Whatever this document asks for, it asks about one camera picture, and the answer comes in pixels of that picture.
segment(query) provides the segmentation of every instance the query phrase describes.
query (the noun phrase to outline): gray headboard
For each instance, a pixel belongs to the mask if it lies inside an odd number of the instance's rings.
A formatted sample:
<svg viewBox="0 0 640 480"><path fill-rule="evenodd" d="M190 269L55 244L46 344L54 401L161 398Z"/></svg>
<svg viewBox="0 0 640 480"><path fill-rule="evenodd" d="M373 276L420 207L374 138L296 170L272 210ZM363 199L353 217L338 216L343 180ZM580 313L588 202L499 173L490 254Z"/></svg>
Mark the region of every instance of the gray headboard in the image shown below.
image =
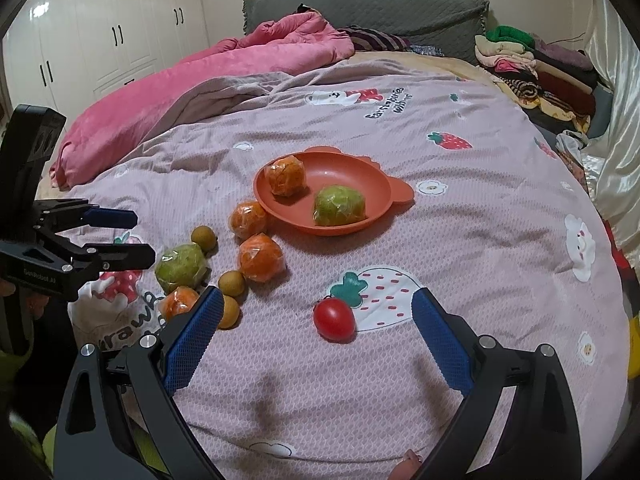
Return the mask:
<svg viewBox="0 0 640 480"><path fill-rule="evenodd" d="M244 0L244 32L292 14L300 4L322 12L336 28L375 28L473 64L474 36L484 33L489 9L489 0Z"/></svg>

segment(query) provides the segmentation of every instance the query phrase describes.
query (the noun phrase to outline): red tomato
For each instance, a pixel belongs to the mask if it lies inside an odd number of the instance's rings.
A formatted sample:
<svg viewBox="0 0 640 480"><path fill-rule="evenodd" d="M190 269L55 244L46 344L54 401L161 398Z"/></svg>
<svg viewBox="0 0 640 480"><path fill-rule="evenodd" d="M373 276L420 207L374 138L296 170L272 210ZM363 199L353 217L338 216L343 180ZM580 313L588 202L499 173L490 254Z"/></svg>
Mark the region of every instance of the red tomato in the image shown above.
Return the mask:
<svg viewBox="0 0 640 480"><path fill-rule="evenodd" d="M338 298L327 298L314 309L318 333L333 343L349 341L356 332L356 319L351 307Z"/></svg>

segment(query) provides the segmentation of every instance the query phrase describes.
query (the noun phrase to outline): satin curtain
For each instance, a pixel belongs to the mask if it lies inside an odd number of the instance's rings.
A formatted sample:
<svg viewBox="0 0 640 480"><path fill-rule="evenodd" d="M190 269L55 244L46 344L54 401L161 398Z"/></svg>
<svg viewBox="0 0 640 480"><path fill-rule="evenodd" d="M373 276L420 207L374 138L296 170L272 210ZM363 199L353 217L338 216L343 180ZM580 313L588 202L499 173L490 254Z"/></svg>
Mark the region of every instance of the satin curtain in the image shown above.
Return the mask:
<svg viewBox="0 0 640 480"><path fill-rule="evenodd" d="M614 90L609 129L582 150L591 199L640 270L640 51L609 0L593 0L585 51Z"/></svg>

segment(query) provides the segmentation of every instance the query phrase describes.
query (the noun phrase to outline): pink comforter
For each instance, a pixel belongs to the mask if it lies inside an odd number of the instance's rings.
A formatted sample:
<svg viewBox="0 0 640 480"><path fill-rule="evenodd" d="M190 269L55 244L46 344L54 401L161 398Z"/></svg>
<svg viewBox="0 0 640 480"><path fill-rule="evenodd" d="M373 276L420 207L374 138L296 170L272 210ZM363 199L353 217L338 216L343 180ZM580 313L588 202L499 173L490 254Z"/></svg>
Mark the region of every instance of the pink comforter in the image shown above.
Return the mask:
<svg viewBox="0 0 640 480"><path fill-rule="evenodd" d="M315 12L265 22L241 40L222 40L87 108L63 140L51 168L53 184L73 187L112 168L139 145L181 95L206 80L265 72L299 75L353 54L347 34Z"/></svg>

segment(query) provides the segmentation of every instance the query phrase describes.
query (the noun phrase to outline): orange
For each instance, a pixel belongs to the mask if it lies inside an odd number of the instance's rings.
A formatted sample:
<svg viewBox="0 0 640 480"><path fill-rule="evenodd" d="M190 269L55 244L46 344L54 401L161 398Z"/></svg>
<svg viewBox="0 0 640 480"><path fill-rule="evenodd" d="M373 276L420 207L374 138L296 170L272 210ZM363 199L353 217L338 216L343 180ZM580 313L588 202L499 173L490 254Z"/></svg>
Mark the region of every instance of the orange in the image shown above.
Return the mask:
<svg viewBox="0 0 640 480"><path fill-rule="evenodd" d="M238 267L247 279L264 283L283 272L287 265L280 246L260 233L240 245Z"/></svg>
<svg viewBox="0 0 640 480"><path fill-rule="evenodd" d="M179 286L160 303L160 313L169 321L173 316L188 312L198 301L199 294L188 286Z"/></svg>
<svg viewBox="0 0 640 480"><path fill-rule="evenodd" d="M293 155L264 168L264 176L271 192L277 196L292 196L306 187L305 166Z"/></svg>
<svg viewBox="0 0 640 480"><path fill-rule="evenodd" d="M229 228L241 240L267 229L269 217L258 202L239 203L229 217Z"/></svg>

